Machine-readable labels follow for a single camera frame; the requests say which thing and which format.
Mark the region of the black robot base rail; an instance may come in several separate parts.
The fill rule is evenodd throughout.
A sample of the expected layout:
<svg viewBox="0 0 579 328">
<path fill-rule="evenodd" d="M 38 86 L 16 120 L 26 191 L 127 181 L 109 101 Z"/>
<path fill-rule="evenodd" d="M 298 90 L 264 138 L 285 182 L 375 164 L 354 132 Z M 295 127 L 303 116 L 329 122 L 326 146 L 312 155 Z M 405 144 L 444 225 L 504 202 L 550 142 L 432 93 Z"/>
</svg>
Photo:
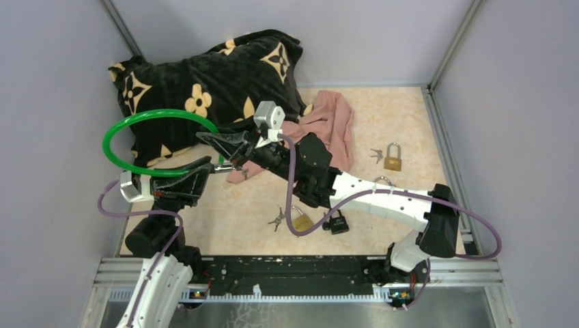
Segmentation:
<svg viewBox="0 0 579 328">
<path fill-rule="evenodd" d="M 180 295 L 186 303 L 384 298 L 390 286 L 417 291 L 427 273 L 425 262 L 407 273 L 385 256 L 212 256 L 197 266 Z"/>
</svg>

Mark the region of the black Kaijing padlock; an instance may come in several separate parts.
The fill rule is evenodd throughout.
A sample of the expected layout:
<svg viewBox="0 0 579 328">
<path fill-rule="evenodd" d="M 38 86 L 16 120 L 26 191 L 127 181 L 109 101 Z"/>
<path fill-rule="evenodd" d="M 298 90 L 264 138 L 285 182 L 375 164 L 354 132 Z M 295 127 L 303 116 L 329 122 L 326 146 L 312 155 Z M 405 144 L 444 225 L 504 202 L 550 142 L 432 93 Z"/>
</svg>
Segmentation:
<svg viewBox="0 0 579 328">
<path fill-rule="evenodd" d="M 334 212 L 329 219 L 322 224 L 324 231 L 329 231 L 332 235 L 343 234 L 350 231 L 347 219 L 341 210 Z"/>
</svg>

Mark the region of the green cable lock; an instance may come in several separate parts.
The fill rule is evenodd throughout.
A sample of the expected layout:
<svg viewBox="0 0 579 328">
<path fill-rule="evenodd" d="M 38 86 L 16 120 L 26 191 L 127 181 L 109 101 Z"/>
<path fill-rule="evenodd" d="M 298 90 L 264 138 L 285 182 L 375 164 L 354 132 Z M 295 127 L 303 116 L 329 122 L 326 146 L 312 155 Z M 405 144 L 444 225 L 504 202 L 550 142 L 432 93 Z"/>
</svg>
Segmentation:
<svg viewBox="0 0 579 328">
<path fill-rule="evenodd" d="M 135 135 L 131 148 L 134 161 L 129 164 L 116 155 L 112 141 L 116 134 L 129 128 Z M 211 120 L 184 109 L 152 109 L 134 113 L 114 124 L 102 140 L 104 155 L 116 166 L 136 174 L 153 177 L 178 177 L 192 169 L 153 169 L 152 166 L 172 159 L 201 142 L 196 132 L 225 133 Z"/>
</svg>

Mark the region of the brass padlock with shackle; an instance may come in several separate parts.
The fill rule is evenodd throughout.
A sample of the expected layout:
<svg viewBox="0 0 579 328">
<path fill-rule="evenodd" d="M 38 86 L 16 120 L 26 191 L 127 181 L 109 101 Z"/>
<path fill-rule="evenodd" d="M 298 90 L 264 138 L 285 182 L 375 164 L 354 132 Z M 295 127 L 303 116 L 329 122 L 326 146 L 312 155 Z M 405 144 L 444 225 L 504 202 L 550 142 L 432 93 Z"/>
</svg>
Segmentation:
<svg viewBox="0 0 579 328">
<path fill-rule="evenodd" d="M 292 214 L 297 212 L 297 215 L 292 219 L 292 226 L 298 232 L 304 232 L 313 227 L 313 221 L 311 218 L 305 214 L 299 207 L 292 206 Z M 278 227 L 285 221 L 285 212 L 279 207 L 279 214 L 274 220 L 268 222 L 268 224 L 274 224 L 274 231 L 278 230 Z"/>
</svg>

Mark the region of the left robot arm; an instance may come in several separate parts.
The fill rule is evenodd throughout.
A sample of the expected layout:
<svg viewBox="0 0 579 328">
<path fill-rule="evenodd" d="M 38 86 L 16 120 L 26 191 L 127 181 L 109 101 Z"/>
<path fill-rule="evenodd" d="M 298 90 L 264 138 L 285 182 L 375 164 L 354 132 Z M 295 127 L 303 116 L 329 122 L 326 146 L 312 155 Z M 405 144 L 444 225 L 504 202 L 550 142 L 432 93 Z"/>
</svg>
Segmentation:
<svg viewBox="0 0 579 328">
<path fill-rule="evenodd" d="M 143 220 L 126 237 L 127 248 L 142 258 L 141 271 L 119 327 L 167 327 L 187 283 L 205 273 L 199 250 L 184 244 L 184 220 L 179 212 L 197 205 L 215 166 L 205 156 L 182 166 L 184 174 L 162 177 L 124 171 L 119 190 L 129 203 L 151 201 L 136 212 Z"/>
</svg>

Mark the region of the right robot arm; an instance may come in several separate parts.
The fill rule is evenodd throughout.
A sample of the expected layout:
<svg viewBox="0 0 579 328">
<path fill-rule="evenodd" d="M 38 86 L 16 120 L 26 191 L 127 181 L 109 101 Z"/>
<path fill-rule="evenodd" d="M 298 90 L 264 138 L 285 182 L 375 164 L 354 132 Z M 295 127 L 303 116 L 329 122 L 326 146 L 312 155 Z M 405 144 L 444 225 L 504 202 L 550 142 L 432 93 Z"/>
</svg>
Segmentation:
<svg viewBox="0 0 579 328">
<path fill-rule="evenodd" d="M 412 228 L 389 248 L 386 276 L 403 281 L 417 264 L 456 255 L 458 206 L 450 187 L 413 191 L 363 180 L 331 166 L 332 154 L 314 133 L 294 143 L 288 136 L 265 141 L 258 133 L 199 132 L 197 137 L 239 167 L 252 162 L 288 182 L 286 202 L 296 196 L 330 214 L 344 209 L 394 219 Z"/>
</svg>

